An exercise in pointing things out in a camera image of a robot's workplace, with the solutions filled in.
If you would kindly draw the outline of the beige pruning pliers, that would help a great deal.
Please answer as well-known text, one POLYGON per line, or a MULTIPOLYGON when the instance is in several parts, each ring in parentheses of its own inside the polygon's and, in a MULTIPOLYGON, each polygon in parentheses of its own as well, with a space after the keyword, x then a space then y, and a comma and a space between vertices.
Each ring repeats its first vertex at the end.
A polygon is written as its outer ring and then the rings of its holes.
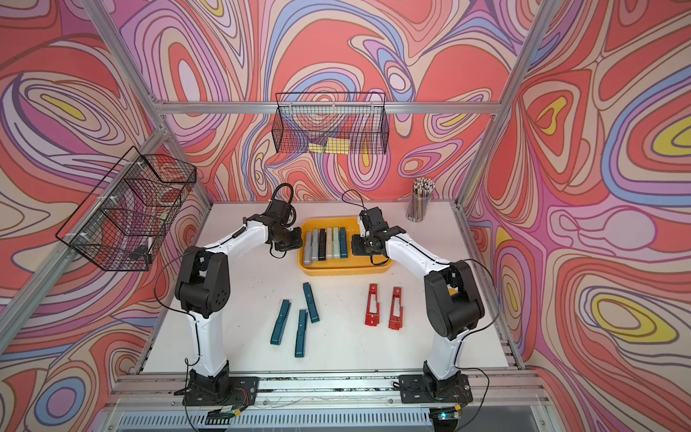
POLYGON ((333 228, 329 227, 326 230, 326 260, 333 259, 333 228))

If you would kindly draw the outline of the black pruning pliers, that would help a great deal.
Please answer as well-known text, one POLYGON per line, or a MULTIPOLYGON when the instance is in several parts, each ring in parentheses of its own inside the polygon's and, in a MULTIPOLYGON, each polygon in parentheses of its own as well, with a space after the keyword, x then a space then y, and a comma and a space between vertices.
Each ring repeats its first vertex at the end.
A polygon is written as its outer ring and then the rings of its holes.
POLYGON ((327 260, 327 240, 327 231, 320 229, 318 236, 318 261, 327 260))

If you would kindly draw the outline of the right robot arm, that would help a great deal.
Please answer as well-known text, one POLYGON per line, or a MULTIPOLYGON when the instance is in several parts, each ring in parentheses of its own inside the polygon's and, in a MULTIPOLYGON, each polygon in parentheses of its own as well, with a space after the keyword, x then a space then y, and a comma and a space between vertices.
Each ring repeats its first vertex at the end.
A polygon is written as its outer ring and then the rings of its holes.
POLYGON ((358 215, 360 233, 352 237, 357 256, 383 256, 424 284, 425 311, 437 335, 423 365, 423 388, 440 400, 460 384, 458 361, 465 339, 485 316, 473 270, 464 261, 447 261, 419 245, 399 226, 390 226, 378 207, 358 215))

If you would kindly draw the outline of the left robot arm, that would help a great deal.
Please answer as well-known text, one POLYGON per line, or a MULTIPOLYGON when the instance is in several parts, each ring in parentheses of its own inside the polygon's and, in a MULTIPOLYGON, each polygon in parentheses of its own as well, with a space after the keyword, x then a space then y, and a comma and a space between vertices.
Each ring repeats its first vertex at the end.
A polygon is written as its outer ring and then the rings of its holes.
POLYGON ((293 226, 296 217, 292 203, 274 198, 264 212, 245 218, 238 230, 183 253, 175 297, 193 328, 196 374, 215 377, 228 365, 220 312, 230 300, 230 262, 262 245, 272 252, 301 248, 302 229, 293 226))

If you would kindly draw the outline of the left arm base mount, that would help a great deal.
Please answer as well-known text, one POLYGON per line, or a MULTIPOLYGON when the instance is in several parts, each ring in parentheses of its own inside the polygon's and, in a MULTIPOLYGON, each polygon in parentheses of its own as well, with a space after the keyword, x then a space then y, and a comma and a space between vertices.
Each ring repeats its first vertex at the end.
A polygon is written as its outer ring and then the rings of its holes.
POLYGON ((185 388, 175 392, 184 398, 187 407, 232 406, 248 407, 255 404, 259 378, 256 376, 217 377, 191 374, 185 388))

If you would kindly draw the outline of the yellow plastic storage tray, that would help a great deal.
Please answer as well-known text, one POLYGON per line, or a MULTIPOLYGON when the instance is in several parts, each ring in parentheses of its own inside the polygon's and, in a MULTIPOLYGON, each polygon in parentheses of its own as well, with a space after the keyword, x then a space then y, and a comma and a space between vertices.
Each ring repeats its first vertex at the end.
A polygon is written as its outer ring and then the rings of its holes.
POLYGON ((313 232, 315 229, 325 229, 329 227, 345 227, 347 230, 348 258, 332 259, 329 261, 318 261, 311 263, 310 266, 302 264, 303 248, 298 253, 297 262, 305 275, 308 276, 347 276, 347 275, 376 275, 388 271, 392 267, 392 261, 385 261, 383 256, 375 256, 372 261, 370 257, 354 256, 351 252, 351 238, 354 234, 359 234, 359 226, 356 216, 334 216, 312 218, 304 221, 302 229, 302 239, 304 244, 307 231, 313 232))

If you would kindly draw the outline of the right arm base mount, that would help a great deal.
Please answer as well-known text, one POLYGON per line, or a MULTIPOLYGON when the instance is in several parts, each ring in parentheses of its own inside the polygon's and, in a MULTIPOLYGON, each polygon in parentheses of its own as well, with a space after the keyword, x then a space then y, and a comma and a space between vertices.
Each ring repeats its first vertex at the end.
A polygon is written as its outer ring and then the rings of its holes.
POLYGON ((462 373, 445 380, 432 374, 402 374, 392 386, 404 404, 454 403, 464 407, 473 402, 468 376, 462 373))

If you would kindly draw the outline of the light green pliers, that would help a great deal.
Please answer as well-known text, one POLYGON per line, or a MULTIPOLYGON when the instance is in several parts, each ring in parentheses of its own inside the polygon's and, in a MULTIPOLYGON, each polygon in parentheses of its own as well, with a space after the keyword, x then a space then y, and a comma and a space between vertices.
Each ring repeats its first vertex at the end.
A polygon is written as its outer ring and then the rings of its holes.
POLYGON ((340 229, 338 227, 333 227, 331 229, 331 240, 332 240, 332 258, 341 259, 341 247, 340 247, 340 229))

